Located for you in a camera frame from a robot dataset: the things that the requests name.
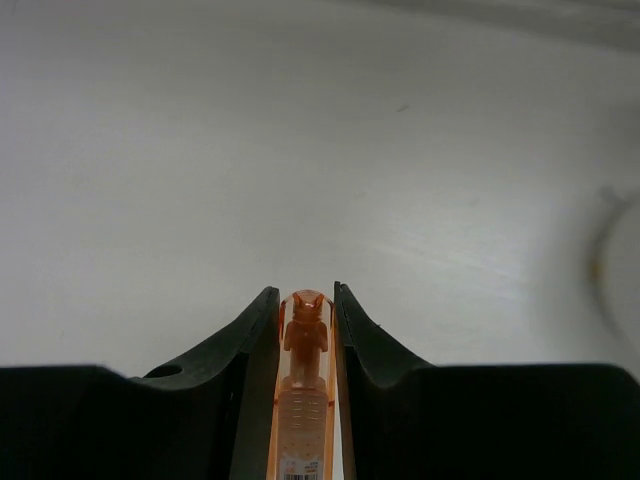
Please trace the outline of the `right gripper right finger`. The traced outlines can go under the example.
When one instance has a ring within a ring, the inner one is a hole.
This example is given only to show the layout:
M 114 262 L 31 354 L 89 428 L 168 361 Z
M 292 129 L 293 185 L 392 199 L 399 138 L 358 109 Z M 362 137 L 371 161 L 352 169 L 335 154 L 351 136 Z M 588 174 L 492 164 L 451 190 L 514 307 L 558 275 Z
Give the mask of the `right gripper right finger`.
M 635 479 L 639 386 L 607 364 L 436 366 L 334 286 L 348 479 Z

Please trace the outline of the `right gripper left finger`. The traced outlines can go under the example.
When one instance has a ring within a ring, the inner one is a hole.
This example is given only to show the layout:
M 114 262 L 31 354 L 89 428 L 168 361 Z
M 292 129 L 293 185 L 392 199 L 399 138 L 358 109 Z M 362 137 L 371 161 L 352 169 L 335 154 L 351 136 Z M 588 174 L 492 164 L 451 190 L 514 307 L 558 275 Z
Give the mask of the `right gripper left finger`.
M 277 289 L 142 377 L 97 365 L 1 372 L 5 479 L 263 479 Z

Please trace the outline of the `orange highlighter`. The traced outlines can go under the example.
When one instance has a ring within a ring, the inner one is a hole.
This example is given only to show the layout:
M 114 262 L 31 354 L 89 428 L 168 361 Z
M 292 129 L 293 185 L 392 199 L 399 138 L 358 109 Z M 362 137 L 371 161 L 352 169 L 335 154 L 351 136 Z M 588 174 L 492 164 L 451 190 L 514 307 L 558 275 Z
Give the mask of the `orange highlighter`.
M 268 479 L 348 479 L 349 405 L 340 387 L 336 306 L 316 290 L 279 305 Z

